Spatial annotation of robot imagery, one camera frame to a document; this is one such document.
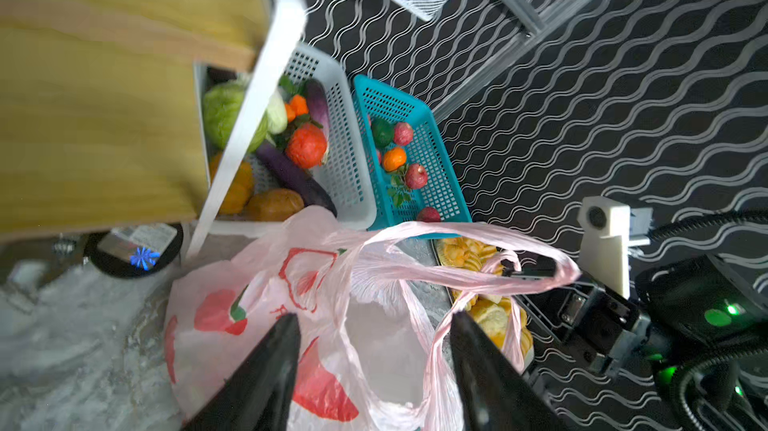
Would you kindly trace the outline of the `pink plastic bag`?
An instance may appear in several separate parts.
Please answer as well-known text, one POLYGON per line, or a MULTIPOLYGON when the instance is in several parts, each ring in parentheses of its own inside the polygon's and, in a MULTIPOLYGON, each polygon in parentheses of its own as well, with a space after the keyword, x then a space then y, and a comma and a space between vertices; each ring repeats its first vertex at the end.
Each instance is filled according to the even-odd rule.
POLYGON ((341 226, 308 207, 231 259, 176 280, 166 312, 165 353, 172 390, 187 418, 234 380, 236 369, 284 315, 301 333, 289 425, 298 430, 460 430, 454 373, 443 355, 451 324, 433 325, 415 281, 473 297, 538 294, 573 283, 580 271, 562 251, 522 233, 482 223, 407 221, 378 231, 341 226), (427 266, 401 240, 450 234, 553 259, 554 274, 526 281, 498 275, 497 258, 479 271, 427 266))

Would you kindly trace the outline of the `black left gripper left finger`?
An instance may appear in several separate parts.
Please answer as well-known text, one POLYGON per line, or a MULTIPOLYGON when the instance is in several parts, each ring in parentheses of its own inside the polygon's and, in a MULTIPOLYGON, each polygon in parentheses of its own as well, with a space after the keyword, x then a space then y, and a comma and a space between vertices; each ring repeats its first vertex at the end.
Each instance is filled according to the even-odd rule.
POLYGON ((280 317, 185 430, 285 430, 299 364, 298 317, 280 317))

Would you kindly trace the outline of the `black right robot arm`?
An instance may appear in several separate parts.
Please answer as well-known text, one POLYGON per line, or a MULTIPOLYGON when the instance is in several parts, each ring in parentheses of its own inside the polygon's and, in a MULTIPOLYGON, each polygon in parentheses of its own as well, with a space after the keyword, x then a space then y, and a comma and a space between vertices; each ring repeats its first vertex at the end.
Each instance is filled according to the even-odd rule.
POLYGON ((767 352, 767 300, 720 256, 703 254, 632 275, 630 254, 697 229, 763 224, 763 209, 657 225, 648 208, 585 200, 575 283, 522 298, 532 321, 588 372, 614 377, 629 362, 686 430, 763 430, 767 408, 740 380, 741 363, 767 352))

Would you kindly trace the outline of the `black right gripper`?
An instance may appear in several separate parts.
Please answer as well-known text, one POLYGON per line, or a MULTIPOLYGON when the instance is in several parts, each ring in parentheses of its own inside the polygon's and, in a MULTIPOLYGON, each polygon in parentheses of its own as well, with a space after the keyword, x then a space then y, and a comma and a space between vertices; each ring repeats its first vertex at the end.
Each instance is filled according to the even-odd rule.
MULTIPOLYGON (((556 263, 538 256, 517 271, 502 260, 504 277, 539 280, 556 274, 556 263)), ((539 295, 539 317, 554 339, 586 368, 615 376, 648 340, 651 320, 637 303, 602 285, 576 282, 539 295)))

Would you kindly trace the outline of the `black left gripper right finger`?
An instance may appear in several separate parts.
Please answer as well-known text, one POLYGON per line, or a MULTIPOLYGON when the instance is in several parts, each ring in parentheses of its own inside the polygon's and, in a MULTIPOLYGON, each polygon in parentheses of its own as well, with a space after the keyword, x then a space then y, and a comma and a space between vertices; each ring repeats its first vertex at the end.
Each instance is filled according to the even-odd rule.
POLYGON ((472 317, 455 313, 449 333, 466 430, 565 430, 472 317))

